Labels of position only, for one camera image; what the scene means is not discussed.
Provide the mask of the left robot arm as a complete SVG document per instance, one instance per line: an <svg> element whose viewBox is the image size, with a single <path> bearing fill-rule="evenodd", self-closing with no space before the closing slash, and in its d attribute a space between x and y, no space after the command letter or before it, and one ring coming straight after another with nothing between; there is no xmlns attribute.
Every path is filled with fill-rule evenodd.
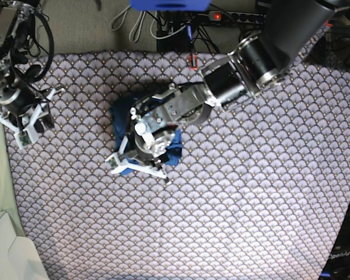
<svg viewBox="0 0 350 280"><path fill-rule="evenodd" d="M255 97L286 76L302 47L350 1L273 1L262 30L201 70L200 82L152 83L112 108L115 150L111 174L143 172L167 179L165 163L183 124L206 121L215 107Z"/></svg>

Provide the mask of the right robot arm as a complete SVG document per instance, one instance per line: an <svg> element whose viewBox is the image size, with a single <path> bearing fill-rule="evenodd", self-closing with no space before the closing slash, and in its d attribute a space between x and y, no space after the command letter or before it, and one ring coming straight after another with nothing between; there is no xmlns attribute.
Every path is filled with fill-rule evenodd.
<svg viewBox="0 0 350 280"><path fill-rule="evenodd" d="M28 63L30 48L38 45L35 23L47 33L48 51L44 66L31 65L26 72L17 68ZM54 58L54 38L39 1L5 1L0 12L0 124L11 130L20 149L34 144L46 129L54 128L50 103L61 87L36 89Z"/></svg>

